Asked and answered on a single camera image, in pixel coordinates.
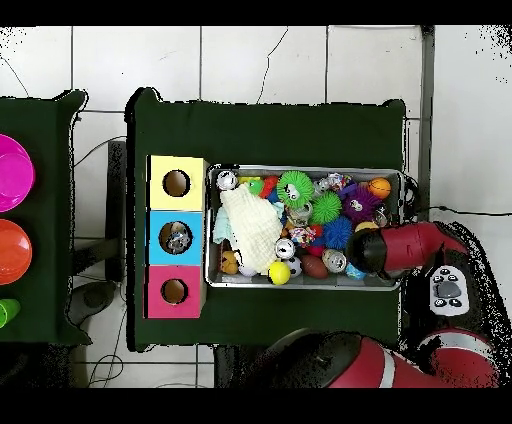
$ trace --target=green mat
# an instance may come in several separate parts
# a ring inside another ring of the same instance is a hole
[[[21,226],[32,242],[30,268],[0,286],[0,298],[21,303],[19,315],[0,329],[0,341],[90,343],[66,318],[71,275],[70,131],[86,93],[65,92],[53,100],[0,98],[0,133],[27,150],[36,182],[23,203],[0,213]]]
[[[135,258],[135,278],[130,273],[128,279],[128,303],[134,301],[127,318],[129,347],[152,343],[268,345],[302,327],[356,331],[395,344],[398,290],[208,287],[200,319],[143,319],[145,158],[174,155],[203,157],[210,164],[401,170],[404,103],[309,107],[165,103],[159,98],[153,89],[139,89],[126,109],[128,190],[135,190],[135,197],[127,199],[128,256]]]

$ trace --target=plush toy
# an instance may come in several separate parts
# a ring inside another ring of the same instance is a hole
[[[324,226],[325,245],[331,249],[341,250],[345,248],[351,235],[352,223],[344,216],[340,216]]]
[[[267,196],[267,200],[270,203],[276,203],[279,202],[279,197],[277,196],[277,187],[274,187],[270,194]]]
[[[375,197],[367,189],[357,187],[356,191],[348,196],[343,202],[343,213],[348,216],[354,224],[372,221],[375,208],[380,204],[380,199]]]
[[[322,196],[313,200],[312,224],[326,224],[334,221],[340,215],[341,200],[332,191],[327,191]]]
[[[279,200],[292,209],[304,206],[315,191],[310,178],[301,171],[286,171],[276,187]]]
[[[267,199],[272,190],[274,190],[275,186],[277,185],[277,182],[279,181],[279,177],[276,177],[275,175],[272,175],[271,177],[266,177],[263,180],[263,190],[261,190],[260,197],[262,199]]]
[[[251,180],[248,181],[246,184],[251,194],[254,194],[255,196],[259,196],[261,191],[263,190],[264,183],[262,180]]]
[[[228,250],[222,254],[220,270],[231,275],[238,272],[238,264],[234,252]]]

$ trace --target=orange ball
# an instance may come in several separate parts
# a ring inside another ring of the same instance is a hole
[[[368,184],[368,190],[379,199],[385,199],[391,193],[391,184],[385,178],[374,178]]]

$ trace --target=green spiky ball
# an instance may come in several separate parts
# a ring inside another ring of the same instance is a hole
[[[341,200],[333,191],[326,191],[313,200],[312,224],[324,225],[340,216]]]
[[[285,187],[291,184],[299,192],[297,199],[290,199],[285,191]],[[286,171],[281,175],[277,182],[277,197],[286,206],[292,209],[299,209],[304,206],[313,197],[315,188],[311,179],[300,171]]]

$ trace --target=yellow ball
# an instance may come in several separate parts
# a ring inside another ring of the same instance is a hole
[[[385,178],[374,178],[368,184],[368,190],[379,199],[385,199],[391,193],[391,184]]]
[[[359,230],[364,230],[365,228],[370,228],[370,229],[375,228],[375,229],[378,229],[379,226],[375,222],[372,222],[372,221],[361,222],[356,227],[356,232],[358,232]]]
[[[288,265],[284,262],[276,261],[268,269],[268,277],[273,284],[280,286],[286,284],[290,279],[291,272]]]

